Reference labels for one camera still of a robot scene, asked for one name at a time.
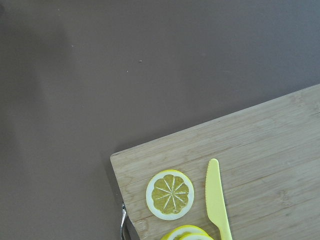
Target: white lemon pith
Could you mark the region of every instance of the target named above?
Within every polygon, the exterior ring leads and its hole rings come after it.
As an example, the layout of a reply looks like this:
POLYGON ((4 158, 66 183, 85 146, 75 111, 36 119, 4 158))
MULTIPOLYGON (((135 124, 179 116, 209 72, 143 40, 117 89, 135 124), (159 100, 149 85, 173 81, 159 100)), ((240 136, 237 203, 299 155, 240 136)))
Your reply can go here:
POLYGON ((179 240, 214 240, 214 239, 208 236, 207 234, 190 233, 181 237, 179 240))
POLYGON ((155 216, 163 220, 175 220, 190 210, 194 202, 194 187, 182 172, 164 170, 150 180, 145 198, 155 216))
POLYGON ((189 234, 208 234, 201 229, 200 227, 194 226, 194 225, 183 225, 175 228, 173 231, 171 231, 169 234, 166 235, 167 240, 179 240, 182 237, 189 235, 189 234))

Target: bamboo cutting board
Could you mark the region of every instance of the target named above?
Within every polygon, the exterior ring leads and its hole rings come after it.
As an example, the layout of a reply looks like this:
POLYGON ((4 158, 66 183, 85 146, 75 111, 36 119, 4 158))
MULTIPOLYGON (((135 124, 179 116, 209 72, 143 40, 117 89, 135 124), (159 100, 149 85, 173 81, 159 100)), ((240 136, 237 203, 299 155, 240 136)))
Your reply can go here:
POLYGON ((113 154, 140 239, 159 240, 185 224, 220 239, 205 205, 211 158, 220 162, 234 240, 319 239, 320 85, 113 154), (185 173, 195 191, 191 210, 173 221, 152 215, 145 199, 149 180, 166 169, 185 173))

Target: silver metal object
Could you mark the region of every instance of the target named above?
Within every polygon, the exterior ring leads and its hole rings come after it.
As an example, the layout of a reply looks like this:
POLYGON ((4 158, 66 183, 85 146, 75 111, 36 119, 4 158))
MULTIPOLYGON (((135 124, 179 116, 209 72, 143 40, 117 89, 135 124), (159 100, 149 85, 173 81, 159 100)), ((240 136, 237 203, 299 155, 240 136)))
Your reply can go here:
POLYGON ((121 221, 121 226, 120 226, 121 240, 125 240, 125 237, 124 237, 124 226, 125 226, 127 217, 128 217, 128 215, 127 215, 126 206, 125 206, 125 203, 123 202, 122 203, 122 221, 121 221))

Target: yellow knife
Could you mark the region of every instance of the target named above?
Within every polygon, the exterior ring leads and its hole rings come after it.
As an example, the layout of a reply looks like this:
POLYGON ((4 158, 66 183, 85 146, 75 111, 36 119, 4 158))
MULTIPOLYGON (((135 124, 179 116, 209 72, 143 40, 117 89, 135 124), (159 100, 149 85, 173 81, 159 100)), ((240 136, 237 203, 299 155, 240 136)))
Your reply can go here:
POLYGON ((214 158, 209 161, 206 171, 205 205, 210 221, 220 230, 221 240, 232 240, 221 186, 219 162, 214 158))

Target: gray table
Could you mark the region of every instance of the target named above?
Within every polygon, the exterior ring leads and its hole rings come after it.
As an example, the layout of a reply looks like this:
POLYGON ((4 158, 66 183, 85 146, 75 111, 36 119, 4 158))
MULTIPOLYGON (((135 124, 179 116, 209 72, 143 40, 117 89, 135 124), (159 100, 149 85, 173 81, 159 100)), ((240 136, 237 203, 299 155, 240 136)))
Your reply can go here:
POLYGON ((112 153, 320 83, 316 0, 0 4, 1 240, 117 240, 112 153))

